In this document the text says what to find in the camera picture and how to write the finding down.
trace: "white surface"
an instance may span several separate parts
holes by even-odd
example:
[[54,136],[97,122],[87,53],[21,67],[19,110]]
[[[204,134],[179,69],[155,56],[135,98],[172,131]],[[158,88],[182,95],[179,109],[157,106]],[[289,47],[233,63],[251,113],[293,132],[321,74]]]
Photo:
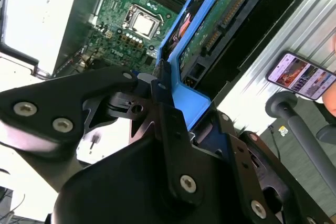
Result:
[[[0,92],[22,87],[41,80],[30,75],[30,70],[0,58]],[[0,168],[11,175],[0,173],[0,186],[13,190],[11,209],[15,215],[44,221],[52,211],[57,192],[50,187],[13,149],[0,145]]]
[[7,0],[3,42],[52,73],[74,0]]
[[[99,135],[100,140],[92,146],[92,137]],[[97,128],[84,136],[77,148],[77,159],[89,164],[107,157],[126,147],[129,142],[130,120],[119,118],[115,123]]]

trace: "sticker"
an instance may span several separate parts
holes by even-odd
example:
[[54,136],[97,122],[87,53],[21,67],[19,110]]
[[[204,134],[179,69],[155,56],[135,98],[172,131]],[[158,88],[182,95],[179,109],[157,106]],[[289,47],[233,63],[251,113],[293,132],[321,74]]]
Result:
[[281,134],[281,136],[286,136],[286,134],[288,133],[288,129],[284,126],[281,126],[279,129],[279,132]]

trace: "bolt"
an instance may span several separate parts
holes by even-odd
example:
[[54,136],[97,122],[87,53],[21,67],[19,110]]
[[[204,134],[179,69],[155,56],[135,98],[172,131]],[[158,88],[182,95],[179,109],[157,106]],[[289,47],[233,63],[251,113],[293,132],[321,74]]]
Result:
[[260,204],[258,201],[256,200],[252,200],[251,201],[251,207],[253,212],[261,219],[266,219],[266,211],[264,209],[264,207],[262,206],[262,204]]
[[36,114],[37,107],[30,102],[19,102],[13,107],[15,114],[20,116],[31,116]]
[[188,193],[193,194],[196,192],[196,182],[192,177],[188,175],[182,175],[180,178],[180,184]]
[[307,220],[308,220],[308,222],[309,222],[309,224],[316,224],[316,222],[314,221],[314,219],[313,218],[311,218],[311,217],[307,217]]
[[123,73],[123,75],[127,78],[127,79],[132,79],[132,76],[129,73]]
[[258,137],[255,134],[250,133],[250,137],[253,141],[258,141]]
[[67,133],[70,132],[74,127],[73,123],[66,118],[57,118],[52,123],[56,131]]
[[159,85],[159,87],[160,87],[161,89],[166,89],[166,86],[165,86],[165,85],[163,85],[163,84],[161,84],[161,83],[159,83],[158,85]]
[[223,118],[225,121],[229,121],[229,119],[230,119],[226,114],[222,114],[222,118]]

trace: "corrugated metal surface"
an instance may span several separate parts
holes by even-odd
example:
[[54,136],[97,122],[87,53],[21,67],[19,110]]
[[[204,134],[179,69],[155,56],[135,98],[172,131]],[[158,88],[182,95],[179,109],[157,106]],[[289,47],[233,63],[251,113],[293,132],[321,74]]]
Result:
[[336,0],[304,0],[218,109],[236,128],[263,132],[274,121],[266,114],[265,103],[282,89],[265,79],[279,54],[290,50],[336,72],[335,33]]

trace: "green circuit board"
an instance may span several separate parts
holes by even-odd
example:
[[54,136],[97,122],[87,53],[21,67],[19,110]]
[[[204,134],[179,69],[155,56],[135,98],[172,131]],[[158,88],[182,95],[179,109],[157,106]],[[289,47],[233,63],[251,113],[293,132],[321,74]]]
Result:
[[[212,37],[218,36],[218,33],[213,33],[213,30],[217,27],[218,22],[223,18],[222,15],[227,11],[228,6],[231,4],[232,0],[217,0],[213,5],[207,16],[205,17],[203,23],[196,31],[195,35],[184,49],[183,53],[179,58],[180,71],[182,73],[183,68],[188,64],[188,62],[193,57],[198,57],[202,50],[202,47],[207,47],[211,43]],[[223,22],[229,22],[233,15],[236,13],[236,10],[232,10],[228,13],[228,16],[222,20]]]
[[103,0],[86,55],[152,73],[159,45],[176,17],[153,0]]

